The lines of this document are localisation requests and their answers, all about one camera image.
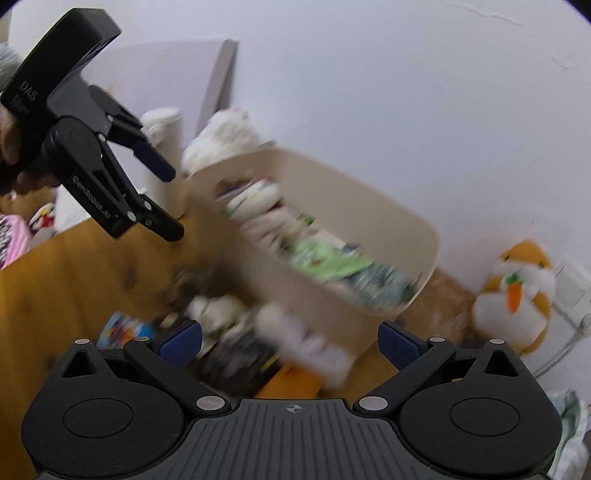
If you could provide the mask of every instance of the plush carrot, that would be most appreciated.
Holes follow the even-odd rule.
[[[523,283],[517,273],[511,275],[506,279],[508,285],[507,288],[507,308],[511,313],[515,313],[519,309],[521,303],[522,287]]]

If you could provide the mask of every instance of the beige storage box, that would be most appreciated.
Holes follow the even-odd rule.
[[[301,317],[312,331],[355,355],[364,352],[376,341],[386,315],[355,304],[245,238],[215,203],[220,181],[263,176],[273,176],[281,184],[285,203],[316,218],[332,235],[361,244],[363,254],[370,258],[404,269],[418,280],[417,294],[435,268],[436,230],[369,186],[281,148],[230,158],[187,179],[187,210],[197,222],[197,247],[208,261],[218,262],[238,284],[248,286],[245,294],[276,301]],[[396,318],[407,306],[389,312],[387,318]]]

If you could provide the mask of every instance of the stuffed animal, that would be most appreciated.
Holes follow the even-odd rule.
[[[548,330],[556,277],[552,263],[534,241],[504,252],[472,307],[475,330],[487,340],[503,339],[519,353],[536,350]]]
[[[239,107],[220,110],[183,153],[183,172],[187,175],[236,155],[256,150],[261,137]]]

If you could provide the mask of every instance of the silver rivet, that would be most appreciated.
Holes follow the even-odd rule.
[[[388,400],[382,397],[363,397],[359,400],[359,406],[364,410],[383,410],[388,406]]]
[[[219,410],[226,404],[226,401],[222,397],[216,395],[208,395],[207,397],[201,397],[195,402],[195,405],[202,410]]]

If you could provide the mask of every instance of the wall outlet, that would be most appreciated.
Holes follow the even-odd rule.
[[[554,304],[575,322],[591,314],[591,273],[566,255],[556,267]]]

